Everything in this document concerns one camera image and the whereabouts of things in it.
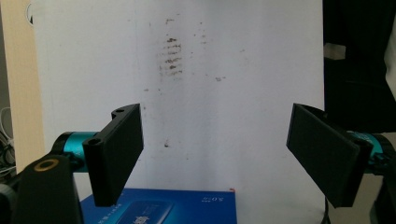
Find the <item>blue box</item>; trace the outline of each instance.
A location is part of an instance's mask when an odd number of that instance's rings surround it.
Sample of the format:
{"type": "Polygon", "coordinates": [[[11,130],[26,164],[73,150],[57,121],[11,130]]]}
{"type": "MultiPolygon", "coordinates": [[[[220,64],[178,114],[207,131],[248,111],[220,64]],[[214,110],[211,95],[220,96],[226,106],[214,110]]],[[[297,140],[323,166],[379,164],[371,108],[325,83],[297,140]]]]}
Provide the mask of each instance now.
{"type": "Polygon", "coordinates": [[[125,189],[112,207],[81,202],[86,224],[236,224],[235,193],[169,189],[125,189]]]}

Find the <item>dark stain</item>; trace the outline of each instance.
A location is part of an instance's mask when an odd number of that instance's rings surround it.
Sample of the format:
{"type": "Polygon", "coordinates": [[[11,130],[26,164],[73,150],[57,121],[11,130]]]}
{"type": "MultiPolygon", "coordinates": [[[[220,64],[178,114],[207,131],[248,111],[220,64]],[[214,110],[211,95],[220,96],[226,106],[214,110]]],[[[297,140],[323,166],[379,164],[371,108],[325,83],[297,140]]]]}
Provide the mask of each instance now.
{"type": "Polygon", "coordinates": [[[169,21],[174,21],[173,19],[167,19],[165,24],[168,24],[169,21]]]}
{"type": "Polygon", "coordinates": [[[182,73],[183,73],[183,71],[179,70],[179,71],[176,71],[176,72],[172,72],[170,75],[171,76],[175,76],[177,74],[182,74],[182,73]]]}
{"type": "Polygon", "coordinates": [[[168,55],[178,54],[180,51],[169,51],[168,55]]]}
{"type": "Polygon", "coordinates": [[[177,62],[177,61],[179,61],[179,60],[181,60],[181,58],[168,59],[168,60],[166,60],[165,62],[166,62],[166,63],[175,63],[175,62],[177,62]]]}
{"type": "Polygon", "coordinates": [[[172,43],[172,42],[175,42],[175,41],[177,41],[176,39],[174,39],[174,38],[169,38],[166,42],[168,42],[168,43],[172,43]]]}
{"type": "Polygon", "coordinates": [[[181,45],[165,46],[163,49],[181,49],[181,45]]]}

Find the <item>white backdrop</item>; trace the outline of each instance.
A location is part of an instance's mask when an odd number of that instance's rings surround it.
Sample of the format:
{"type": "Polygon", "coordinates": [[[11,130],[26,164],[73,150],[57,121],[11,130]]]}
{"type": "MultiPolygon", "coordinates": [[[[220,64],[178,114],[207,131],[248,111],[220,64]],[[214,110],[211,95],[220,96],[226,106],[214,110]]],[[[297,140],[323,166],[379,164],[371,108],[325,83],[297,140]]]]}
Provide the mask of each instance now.
{"type": "MultiPolygon", "coordinates": [[[[239,223],[319,223],[286,148],[292,103],[323,107],[321,1],[35,0],[46,150],[142,107],[127,187],[236,190],[239,223]]],[[[83,199],[87,175],[77,175],[83,199]]]]}

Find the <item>teal metal part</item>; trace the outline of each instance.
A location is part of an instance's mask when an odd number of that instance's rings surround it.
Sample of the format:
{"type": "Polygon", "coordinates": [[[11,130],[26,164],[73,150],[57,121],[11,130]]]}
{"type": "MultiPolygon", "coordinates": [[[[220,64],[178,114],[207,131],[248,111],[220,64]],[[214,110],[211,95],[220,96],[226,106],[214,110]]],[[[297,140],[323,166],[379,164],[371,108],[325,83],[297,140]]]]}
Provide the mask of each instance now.
{"type": "MultiPolygon", "coordinates": [[[[64,145],[64,152],[71,152],[75,157],[81,159],[85,163],[84,149],[82,143],[88,138],[93,137],[97,133],[95,132],[75,132],[71,133],[67,138],[66,144],[64,145]]],[[[84,166],[76,171],[77,173],[87,173],[87,166],[84,166]]]]}

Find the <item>black circular hole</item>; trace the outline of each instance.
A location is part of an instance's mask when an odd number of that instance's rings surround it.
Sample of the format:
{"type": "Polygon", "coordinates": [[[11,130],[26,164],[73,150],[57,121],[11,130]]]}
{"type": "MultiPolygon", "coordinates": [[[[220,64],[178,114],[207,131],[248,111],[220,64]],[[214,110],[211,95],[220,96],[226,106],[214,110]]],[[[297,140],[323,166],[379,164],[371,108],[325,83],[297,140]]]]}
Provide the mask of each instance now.
{"type": "Polygon", "coordinates": [[[98,143],[100,143],[100,139],[99,138],[93,138],[90,141],[88,141],[88,144],[90,144],[90,145],[96,145],[98,143]]]}
{"type": "Polygon", "coordinates": [[[53,165],[54,161],[44,161],[40,163],[40,168],[48,168],[53,165]]]}

